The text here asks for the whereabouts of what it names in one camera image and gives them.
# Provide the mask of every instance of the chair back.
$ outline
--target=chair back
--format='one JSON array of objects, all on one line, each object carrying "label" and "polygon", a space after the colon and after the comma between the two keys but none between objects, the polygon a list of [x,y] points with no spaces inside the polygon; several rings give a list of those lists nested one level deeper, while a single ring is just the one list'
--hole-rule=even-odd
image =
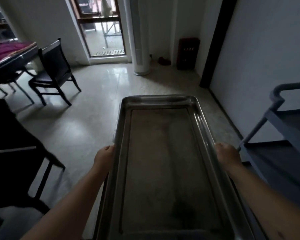
[{"label": "chair back", "polygon": [[61,48],[60,38],[46,48],[40,48],[38,54],[44,69],[54,82],[57,83],[65,74],[71,72]]}]

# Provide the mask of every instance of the baseboard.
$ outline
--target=baseboard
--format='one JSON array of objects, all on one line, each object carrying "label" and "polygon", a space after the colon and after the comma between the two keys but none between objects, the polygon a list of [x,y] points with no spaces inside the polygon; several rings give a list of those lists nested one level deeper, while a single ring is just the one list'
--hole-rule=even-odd
[{"label": "baseboard", "polygon": [[226,113],[226,111],[224,110],[224,108],[222,107],[222,105],[220,104],[220,102],[217,99],[217,97],[214,95],[214,93],[211,91],[210,88],[208,88],[208,91],[210,92],[211,96],[216,101],[216,103],[219,105],[220,109],[222,110],[222,112],[224,113],[225,117],[229,121],[230,125],[232,126],[232,128],[236,132],[237,136],[240,138],[240,140],[243,140],[244,137],[242,136],[242,134],[240,133],[240,131],[238,130],[238,128],[234,125],[234,123],[232,122],[232,120],[230,119],[230,117],[228,116],[228,114]]}]

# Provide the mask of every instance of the glossy floor tile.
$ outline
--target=glossy floor tile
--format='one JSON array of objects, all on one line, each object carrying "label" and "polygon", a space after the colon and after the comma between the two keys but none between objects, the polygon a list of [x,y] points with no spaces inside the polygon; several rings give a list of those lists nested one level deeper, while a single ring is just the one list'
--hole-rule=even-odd
[{"label": "glossy floor tile", "polygon": [[[30,76],[24,74],[18,83],[35,100],[30,101],[18,89],[12,93],[7,85],[1,87],[9,92],[5,98],[18,120],[35,135],[45,147],[66,166],[65,172],[53,166],[41,199],[53,207],[64,197],[81,177],[88,172],[93,158],[103,146],[112,144],[118,111],[122,98],[133,95],[189,94],[196,96],[207,119],[215,141],[238,145],[240,139],[208,90],[200,88],[200,77],[194,71],[178,71],[170,66],[152,64],[147,76],[136,76],[132,64],[100,64],[73,70],[82,89],[81,93],[72,82],[66,82],[62,90],[72,103],[71,107],[60,96],[44,95],[47,106],[29,88]],[[45,160],[29,194],[34,196],[48,165]],[[99,192],[91,211],[84,239],[91,239],[98,213]],[[42,214],[31,208],[7,207],[0,209],[4,223],[0,239],[19,239]]]}]

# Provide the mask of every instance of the floor drain grate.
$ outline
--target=floor drain grate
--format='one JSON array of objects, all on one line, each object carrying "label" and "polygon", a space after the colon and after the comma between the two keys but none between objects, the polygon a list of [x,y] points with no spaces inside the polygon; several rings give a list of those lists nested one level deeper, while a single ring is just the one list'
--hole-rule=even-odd
[{"label": "floor drain grate", "polygon": [[120,56],[120,55],[124,55],[124,49],[100,51],[96,53],[96,56]]}]

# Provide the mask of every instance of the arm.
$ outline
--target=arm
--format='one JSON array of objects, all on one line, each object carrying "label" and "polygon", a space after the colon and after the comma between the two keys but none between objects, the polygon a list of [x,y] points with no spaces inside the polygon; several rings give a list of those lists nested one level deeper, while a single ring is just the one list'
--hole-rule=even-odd
[{"label": "arm", "polygon": [[218,160],[234,181],[270,240],[300,240],[300,209],[241,163],[237,150],[215,144]]},{"label": "arm", "polygon": [[91,170],[21,240],[79,240],[113,162],[114,146],[100,149]]}]

